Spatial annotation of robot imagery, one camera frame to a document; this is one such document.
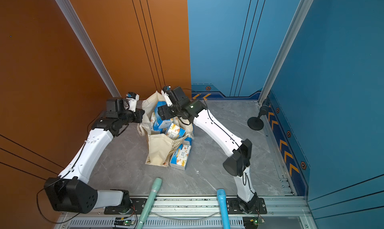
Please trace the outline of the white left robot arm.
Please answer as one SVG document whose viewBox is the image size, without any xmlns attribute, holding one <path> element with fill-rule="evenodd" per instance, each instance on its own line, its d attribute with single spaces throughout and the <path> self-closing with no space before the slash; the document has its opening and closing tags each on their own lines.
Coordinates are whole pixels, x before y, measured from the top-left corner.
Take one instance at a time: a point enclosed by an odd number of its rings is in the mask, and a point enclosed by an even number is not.
<svg viewBox="0 0 384 229">
<path fill-rule="evenodd" d="M 139 98 L 130 92 L 125 98 L 108 99 L 106 111 L 95 120 L 76 156 L 56 178 L 47 179 L 44 191 L 54 211 L 87 214 L 94 209 L 112 208 L 125 214 L 131 209 L 128 191 L 100 191 L 88 183 L 107 145 L 129 124 L 142 122 L 145 112 L 137 108 Z"/>
</svg>

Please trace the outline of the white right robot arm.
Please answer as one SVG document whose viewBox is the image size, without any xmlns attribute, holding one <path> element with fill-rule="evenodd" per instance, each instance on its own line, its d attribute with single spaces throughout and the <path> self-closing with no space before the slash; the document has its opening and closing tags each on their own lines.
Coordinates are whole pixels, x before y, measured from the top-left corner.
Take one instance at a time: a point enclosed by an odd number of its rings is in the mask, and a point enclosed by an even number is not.
<svg viewBox="0 0 384 229">
<path fill-rule="evenodd" d="M 190 100 L 181 87 L 171 89 L 170 86 L 165 86 L 162 96 L 166 105 L 158 109 L 161 119 L 181 118 L 208 134 L 227 156 L 223 167 L 234 177 L 241 211 L 246 214 L 254 212 L 257 209 L 258 196 L 250 177 L 252 142 L 231 133 L 214 117 L 205 102 Z"/>
</svg>

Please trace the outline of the cream floral canvas bag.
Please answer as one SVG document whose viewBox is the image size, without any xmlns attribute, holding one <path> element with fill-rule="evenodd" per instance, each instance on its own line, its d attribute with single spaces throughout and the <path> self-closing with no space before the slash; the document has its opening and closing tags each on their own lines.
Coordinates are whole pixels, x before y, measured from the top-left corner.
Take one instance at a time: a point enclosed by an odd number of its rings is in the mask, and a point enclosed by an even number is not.
<svg viewBox="0 0 384 229">
<path fill-rule="evenodd" d="M 165 134 L 154 131 L 151 123 L 151 116 L 155 112 L 158 102 L 165 101 L 164 97 L 155 92 L 142 102 L 142 109 L 145 111 L 142 123 L 137 126 L 140 136 L 147 139 L 148 156 L 145 164 L 158 167 L 168 167 L 172 154 L 179 148 L 182 142 L 187 138 L 193 138 L 193 126 L 187 125 L 187 120 L 176 118 L 176 126 L 186 130 L 186 135 L 180 139 L 171 139 Z"/>
</svg>

